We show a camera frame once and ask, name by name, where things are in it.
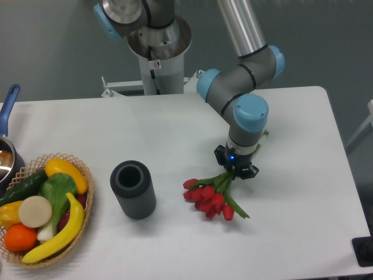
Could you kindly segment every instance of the green cucumber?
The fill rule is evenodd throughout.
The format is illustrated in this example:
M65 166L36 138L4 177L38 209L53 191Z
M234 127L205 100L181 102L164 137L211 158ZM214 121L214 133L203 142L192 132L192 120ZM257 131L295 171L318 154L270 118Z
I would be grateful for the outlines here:
M15 201L25 200L27 197L37 195L41 184L48 179L45 170L29 175L23 181L16 184L0 198L0 207Z

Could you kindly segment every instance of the wicker basket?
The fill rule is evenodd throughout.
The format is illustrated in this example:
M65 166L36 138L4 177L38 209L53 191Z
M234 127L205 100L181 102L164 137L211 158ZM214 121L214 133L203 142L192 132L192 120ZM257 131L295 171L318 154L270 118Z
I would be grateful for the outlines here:
M82 226L79 234L76 236L76 238L67 246L67 248L61 254L59 254L55 257L46 258L46 259L41 260L41 261L39 261L35 264L24 264L22 262L22 258L25 255L25 253L13 253L13 252L8 251L5 248L4 235L6 233L6 229L4 227L0 227L0 254L9 263L13 263L13 264L17 265L18 267L22 267L22 268L41 268L41 267L46 267L46 266L49 266L51 264L54 264L57 261L64 258L76 246L76 244L78 243L78 241L82 237L83 232L85 231L85 228L87 226L90 214L91 214L92 203L93 203L93 193L94 193L92 175L91 175L91 172L90 172L89 168L81 160L79 160L78 158L76 158L72 155L57 153L56 155L50 154L50 155L40 156L36 160L32 160L25 167L21 168L20 172L18 172L16 174L16 177L13 178L12 182L9 184L9 188L12 188L15 184L22 181L27 176L43 169L46 162L49 161L52 158L61 158L61 159L65 159L65 160L68 160L69 162L73 163L79 169L79 171L82 172L85 179L87 180L88 195L87 195L87 205L86 205L86 209L85 209L85 218L84 218L83 226Z

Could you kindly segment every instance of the white table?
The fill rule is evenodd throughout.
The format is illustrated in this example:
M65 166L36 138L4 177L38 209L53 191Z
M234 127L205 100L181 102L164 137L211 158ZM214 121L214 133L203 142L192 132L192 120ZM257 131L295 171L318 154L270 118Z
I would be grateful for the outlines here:
M196 94L19 102L9 139L30 161L65 152L93 173L92 219L59 264L25 271L3 262L1 279L299 279L373 272L351 239L369 231L326 92L257 90L269 103L270 137L251 180L232 196L251 216L213 221L183 199L189 178L223 172L214 149L228 125ZM155 212L122 212L109 178L126 160L144 163Z

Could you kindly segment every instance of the orange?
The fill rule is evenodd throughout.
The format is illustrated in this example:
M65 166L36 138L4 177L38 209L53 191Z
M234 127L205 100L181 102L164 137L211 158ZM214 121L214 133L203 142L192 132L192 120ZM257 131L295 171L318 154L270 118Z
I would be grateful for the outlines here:
M36 240L36 230L19 223L6 231L4 245L9 251L21 252L34 247Z

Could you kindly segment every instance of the cooking pot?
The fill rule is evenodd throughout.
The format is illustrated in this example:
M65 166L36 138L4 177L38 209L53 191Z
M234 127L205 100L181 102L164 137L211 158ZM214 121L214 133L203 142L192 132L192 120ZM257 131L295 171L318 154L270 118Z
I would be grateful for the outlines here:
M12 85L0 111L0 197L20 168L24 166L22 157L8 140L8 119L20 91L19 85Z

